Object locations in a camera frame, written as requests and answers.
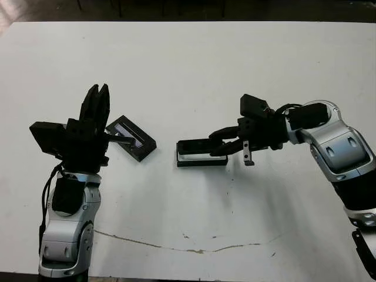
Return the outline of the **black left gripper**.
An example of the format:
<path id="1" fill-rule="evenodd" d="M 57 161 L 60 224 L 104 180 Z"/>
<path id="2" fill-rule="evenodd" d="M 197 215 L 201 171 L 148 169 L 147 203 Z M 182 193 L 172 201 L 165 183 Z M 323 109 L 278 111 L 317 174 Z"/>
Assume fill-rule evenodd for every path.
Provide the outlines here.
<path id="1" fill-rule="evenodd" d="M 110 112 L 110 96 L 107 84 L 100 91 L 93 85 L 87 92 L 80 109 L 79 120 L 69 118 L 62 145 L 63 166 L 70 172 L 99 173 L 106 167 L 106 156 L 110 142 L 135 145 L 135 138 L 110 135 L 105 127 Z"/>

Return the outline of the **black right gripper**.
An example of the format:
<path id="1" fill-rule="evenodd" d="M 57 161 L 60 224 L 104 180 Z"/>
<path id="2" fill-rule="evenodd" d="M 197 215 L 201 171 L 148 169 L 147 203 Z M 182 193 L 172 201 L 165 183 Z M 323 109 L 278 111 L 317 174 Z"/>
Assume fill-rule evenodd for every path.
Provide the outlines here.
<path id="1" fill-rule="evenodd" d="M 211 156 L 228 156 L 243 150 L 244 164 L 254 166 L 252 152 L 268 148 L 279 150 L 288 141 L 286 118 L 282 114 L 271 112 L 263 118 L 241 117 L 237 123 L 238 127 L 224 127 L 209 134 L 209 139 L 215 140 L 239 138 L 215 148 Z"/>

